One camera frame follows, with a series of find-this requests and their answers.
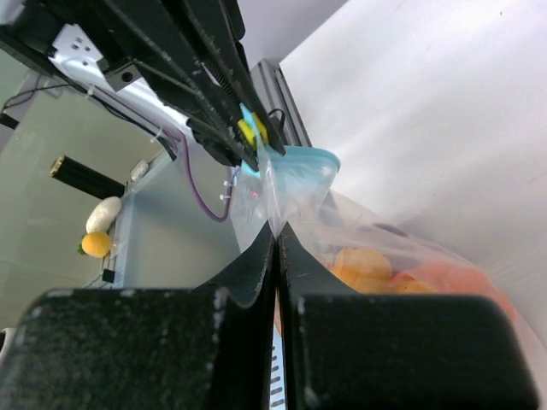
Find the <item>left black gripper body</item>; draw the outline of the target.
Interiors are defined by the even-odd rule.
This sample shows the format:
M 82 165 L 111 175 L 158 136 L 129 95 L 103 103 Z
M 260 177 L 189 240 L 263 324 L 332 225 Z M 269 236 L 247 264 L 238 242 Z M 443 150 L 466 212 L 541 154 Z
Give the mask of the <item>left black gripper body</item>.
M 16 59 L 44 73 L 58 73 L 117 94 L 155 94 L 137 69 L 122 79 L 105 79 L 102 55 L 74 17 L 78 1 L 3 1 L 1 46 Z

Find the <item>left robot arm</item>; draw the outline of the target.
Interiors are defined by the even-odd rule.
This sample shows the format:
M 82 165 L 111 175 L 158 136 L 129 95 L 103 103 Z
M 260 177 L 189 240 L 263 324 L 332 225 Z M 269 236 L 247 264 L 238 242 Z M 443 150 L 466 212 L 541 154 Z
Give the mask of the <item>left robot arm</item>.
M 252 83 L 235 1 L 4 1 L 1 48 L 27 67 L 101 92 L 125 115 L 176 126 L 219 163 L 257 168 L 285 150 Z

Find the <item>yellow food pieces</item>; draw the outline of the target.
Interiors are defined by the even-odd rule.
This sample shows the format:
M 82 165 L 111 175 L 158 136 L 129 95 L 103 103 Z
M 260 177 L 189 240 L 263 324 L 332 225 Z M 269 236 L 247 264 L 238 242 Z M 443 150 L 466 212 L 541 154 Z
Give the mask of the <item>yellow food pieces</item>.
M 429 284 L 413 278 L 394 279 L 391 263 L 376 249 L 342 248 L 331 273 L 361 294 L 433 294 Z

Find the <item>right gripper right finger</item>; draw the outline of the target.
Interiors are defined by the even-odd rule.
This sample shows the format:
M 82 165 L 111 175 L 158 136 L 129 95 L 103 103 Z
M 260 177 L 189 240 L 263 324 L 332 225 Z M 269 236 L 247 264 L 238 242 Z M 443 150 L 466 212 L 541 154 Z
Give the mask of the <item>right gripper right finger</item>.
M 290 409 L 535 409 L 509 319 L 483 296 L 361 295 L 279 235 Z

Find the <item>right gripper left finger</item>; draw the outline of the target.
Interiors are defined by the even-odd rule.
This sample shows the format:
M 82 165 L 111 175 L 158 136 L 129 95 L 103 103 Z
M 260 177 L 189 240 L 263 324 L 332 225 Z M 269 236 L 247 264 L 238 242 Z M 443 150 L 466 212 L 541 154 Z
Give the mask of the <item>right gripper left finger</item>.
M 265 409 L 275 240 L 194 289 L 56 289 L 1 364 L 4 409 Z

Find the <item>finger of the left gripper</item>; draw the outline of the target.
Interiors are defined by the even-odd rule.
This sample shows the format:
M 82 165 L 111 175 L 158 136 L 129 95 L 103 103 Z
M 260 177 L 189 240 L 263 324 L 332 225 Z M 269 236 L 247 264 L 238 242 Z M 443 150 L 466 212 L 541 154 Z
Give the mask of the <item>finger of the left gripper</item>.
M 235 160 L 257 167 L 254 156 L 237 156 L 225 122 L 209 100 L 214 94 L 197 54 L 173 17 L 172 1 L 78 1 L 74 17 L 98 48 L 105 79 L 122 79 L 135 68 L 158 98 L 189 119 Z
M 259 143 L 285 154 L 284 134 L 270 119 L 250 76 L 243 17 L 236 1 L 172 1 L 173 17 L 189 41 L 214 94 L 209 100 L 226 123 L 237 156 L 254 156 Z

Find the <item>clear zip top bag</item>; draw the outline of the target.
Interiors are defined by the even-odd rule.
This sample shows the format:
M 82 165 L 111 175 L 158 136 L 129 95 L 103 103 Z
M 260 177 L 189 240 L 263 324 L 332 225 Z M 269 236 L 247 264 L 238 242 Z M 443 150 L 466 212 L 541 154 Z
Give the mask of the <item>clear zip top bag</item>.
M 338 252 L 345 247 L 376 249 L 397 273 L 443 261 L 475 267 L 434 243 L 413 237 L 382 222 L 364 207 L 330 190 L 340 161 L 317 148 L 287 146 L 280 155 L 259 143 L 260 162 L 255 171 L 243 164 L 231 200 L 231 219 L 238 246 L 246 250 L 262 226 L 279 234 L 289 224 L 300 244 L 331 271 Z M 510 320 L 527 364 L 535 376 L 546 379 L 546 349 L 516 311 Z

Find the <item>orange fruit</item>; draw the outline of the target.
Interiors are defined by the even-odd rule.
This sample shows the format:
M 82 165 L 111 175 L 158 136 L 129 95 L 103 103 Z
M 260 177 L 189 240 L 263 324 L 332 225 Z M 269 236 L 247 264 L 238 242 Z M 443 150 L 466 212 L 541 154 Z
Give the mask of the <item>orange fruit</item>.
M 473 294 L 492 299 L 508 316 L 516 319 L 516 309 L 478 268 L 451 262 L 434 261 L 397 273 L 393 284 L 402 286 L 405 293 L 438 292 L 445 294 Z

